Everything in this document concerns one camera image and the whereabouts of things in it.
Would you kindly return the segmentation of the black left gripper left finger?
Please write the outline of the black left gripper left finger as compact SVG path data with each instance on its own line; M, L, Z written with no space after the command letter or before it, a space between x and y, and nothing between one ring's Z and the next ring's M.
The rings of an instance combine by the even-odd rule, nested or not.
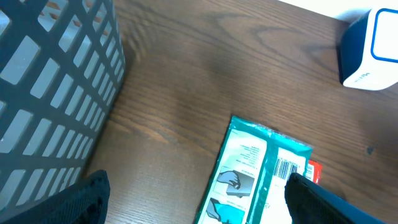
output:
M110 191L106 171L97 170L5 223L104 224Z

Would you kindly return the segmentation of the red stick sachet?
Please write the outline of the red stick sachet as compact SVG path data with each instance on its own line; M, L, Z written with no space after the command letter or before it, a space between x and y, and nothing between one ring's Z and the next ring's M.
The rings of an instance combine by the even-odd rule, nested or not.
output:
M309 160L305 177L318 185L320 183L322 169L323 166L320 163L314 160Z

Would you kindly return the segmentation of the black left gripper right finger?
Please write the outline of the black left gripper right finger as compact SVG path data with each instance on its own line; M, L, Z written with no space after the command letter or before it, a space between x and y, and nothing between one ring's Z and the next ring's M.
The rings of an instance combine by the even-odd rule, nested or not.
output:
M294 224L382 222L298 173L287 181L285 201Z

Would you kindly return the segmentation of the tall green white packet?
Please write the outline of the tall green white packet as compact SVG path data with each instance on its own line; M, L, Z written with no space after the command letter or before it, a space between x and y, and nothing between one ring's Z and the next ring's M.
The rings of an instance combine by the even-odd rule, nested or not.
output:
M232 116L195 223L292 224L285 186L305 175L312 146Z

